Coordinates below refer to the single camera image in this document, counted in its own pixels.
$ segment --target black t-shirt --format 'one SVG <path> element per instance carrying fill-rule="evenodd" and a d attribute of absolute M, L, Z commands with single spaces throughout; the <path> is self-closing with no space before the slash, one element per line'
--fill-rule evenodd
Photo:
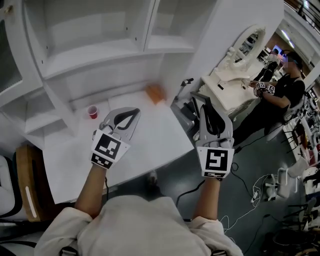
<path fill-rule="evenodd" d="M 305 83 L 297 79 L 298 77 L 291 78 L 289 74 L 286 74 L 278 80 L 275 86 L 274 96 L 279 98 L 286 96 L 291 103 L 291 108 L 300 102 L 305 92 Z M 274 114 L 283 115 L 288 109 L 288 107 L 281 108 L 266 100 L 263 101 L 267 104 L 269 111 Z"/>

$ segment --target person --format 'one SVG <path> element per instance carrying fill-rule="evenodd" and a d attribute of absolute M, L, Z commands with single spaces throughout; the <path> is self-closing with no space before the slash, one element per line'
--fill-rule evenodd
<path fill-rule="evenodd" d="M 264 65 L 263 69 L 254 79 L 255 81 L 259 81 L 260 78 L 261 82 L 269 82 L 274 75 L 275 70 L 280 64 L 280 59 L 278 58 L 279 51 L 274 49 L 270 52 L 268 58 L 266 59 L 267 62 Z"/>
<path fill-rule="evenodd" d="M 305 92 L 305 84 L 301 78 L 302 60 L 296 52 L 289 52 L 283 65 L 286 75 L 277 82 L 265 82 L 275 86 L 274 95 L 258 90 L 261 97 L 260 103 L 242 121 L 240 126 L 233 131 L 234 144 L 236 146 L 247 139 L 251 134 L 264 128 L 264 134 L 272 132 L 271 126 L 276 122 L 284 122 L 283 115 L 296 106 Z M 255 88 L 258 81 L 251 81 L 250 86 Z"/>
<path fill-rule="evenodd" d="M 106 170 L 94 164 L 74 208 L 63 209 L 53 220 L 35 256 L 243 256 L 217 220 L 216 178 L 205 180 L 194 219 L 187 225 L 169 197 L 146 201 L 118 196 L 101 209 L 105 177 Z"/>

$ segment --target red plastic cup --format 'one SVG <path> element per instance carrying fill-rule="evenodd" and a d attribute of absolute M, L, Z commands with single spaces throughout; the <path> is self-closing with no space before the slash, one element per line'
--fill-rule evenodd
<path fill-rule="evenodd" d="M 95 105 L 88 107 L 87 112 L 91 119 L 96 119 L 98 117 L 98 108 Z"/>

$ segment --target sleeve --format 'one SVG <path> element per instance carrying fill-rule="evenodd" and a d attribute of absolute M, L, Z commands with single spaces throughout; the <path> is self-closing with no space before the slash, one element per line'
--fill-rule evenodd
<path fill-rule="evenodd" d="M 304 82 L 296 81 L 293 83 L 293 86 L 290 89 L 286 90 L 284 96 L 286 96 L 290 101 L 290 103 L 294 104 L 295 106 L 302 99 L 304 92 L 305 92 Z"/>
<path fill-rule="evenodd" d="M 197 217 L 190 222 L 189 229 L 211 250 L 224 250 L 228 256 L 243 256 L 240 248 L 224 234 L 224 227 L 220 221 Z"/>
<path fill-rule="evenodd" d="M 58 256 L 93 219 L 82 211 L 67 207 L 53 220 L 34 249 L 34 256 Z"/>

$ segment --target gray floor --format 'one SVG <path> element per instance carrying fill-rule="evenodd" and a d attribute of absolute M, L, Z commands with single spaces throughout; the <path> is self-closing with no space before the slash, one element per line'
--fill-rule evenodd
<path fill-rule="evenodd" d="M 236 122 L 234 122 L 235 128 L 248 114 L 248 111 L 237 117 Z M 252 135 L 243 142 L 243 145 L 261 136 L 263 136 L 263 131 Z M 233 161 L 239 165 L 236 174 L 244 179 L 250 192 L 258 178 L 266 174 L 276 174 L 279 167 L 285 168 L 295 162 L 293 154 L 286 153 L 290 150 L 288 143 L 281 143 L 285 139 L 284 133 L 279 134 L 269 142 L 266 142 L 266 139 L 262 138 L 234 156 Z M 174 201 L 176 201 L 178 195 L 194 189 L 203 180 L 195 150 L 192 150 L 167 166 L 159 168 L 157 173 L 161 192 L 172 197 Z M 146 193 L 145 179 L 146 177 L 143 176 L 120 185 L 117 191 L 110 194 L 110 197 L 119 195 L 144 196 Z M 200 192 L 201 189 L 181 198 L 178 210 L 184 219 L 190 219 L 192 217 Z M 233 225 L 237 218 L 253 208 L 250 200 L 241 180 L 230 174 L 221 183 L 218 218 L 221 219 L 224 215 L 228 215 L 230 221 L 229 226 Z M 252 242 L 258 227 L 261 225 L 264 215 L 270 214 L 278 220 L 282 220 L 283 216 L 289 213 L 288 205 L 300 204 L 302 201 L 302 189 L 296 194 L 291 194 L 288 199 L 277 197 L 275 201 L 264 202 L 262 200 L 254 211 L 241 218 L 237 224 L 225 234 L 233 238 L 236 244 L 245 252 Z M 226 228 L 227 219 L 225 218 L 222 223 Z M 279 223 L 273 218 L 265 218 L 253 245 L 246 255 L 261 255 L 262 253 L 259 249 L 264 241 L 265 234 L 267 232 L 274 232 L 279 227 Z"/>

